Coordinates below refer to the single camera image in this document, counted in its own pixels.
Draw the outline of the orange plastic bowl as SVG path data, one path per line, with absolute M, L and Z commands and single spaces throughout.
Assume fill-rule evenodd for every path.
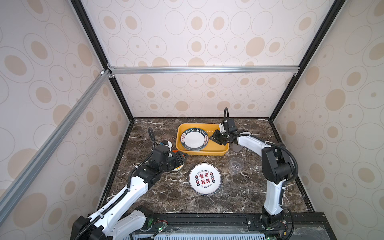
M 173 169 L 173 172 L 181 170 L 186 162 L 186 156 L 180 151 L 173 151 L 173 156 L 176 157 L 176 167 Z

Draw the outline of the green rim lettered plate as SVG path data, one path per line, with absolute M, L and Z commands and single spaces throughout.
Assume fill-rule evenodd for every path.
M 182 146 L 189 151 L 200 151 L 204 149 L 209 141 L 209 135 L 200 128 L 189 128 L 180 137 Z

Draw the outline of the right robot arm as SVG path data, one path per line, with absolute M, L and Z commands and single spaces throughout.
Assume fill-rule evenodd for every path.
M 283 197 L 286 185 L 298 176 L 298 164 L 282 143 L 263 141 L 246 131 L 240 131 L 233 118 L 224 117 L 210 140 L 219 144 L 237 144 L 261 157 L 262 173 L 267 180 L 267 193 L 262 208 L 261 223 L 266 230 L 283 220 Z

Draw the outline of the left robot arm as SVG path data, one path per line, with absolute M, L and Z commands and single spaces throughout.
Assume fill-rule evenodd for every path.
M 126 211 L 160 179 L 162 174 L 183 166 L 189 155 L 173 152 L 168 145 L 156 145 L 150 155 L 131 171 L 126 186 L 88 218 L 79 217 L 72 226 L 71 240 L 119 240 L 141 229 L 150 214 Z

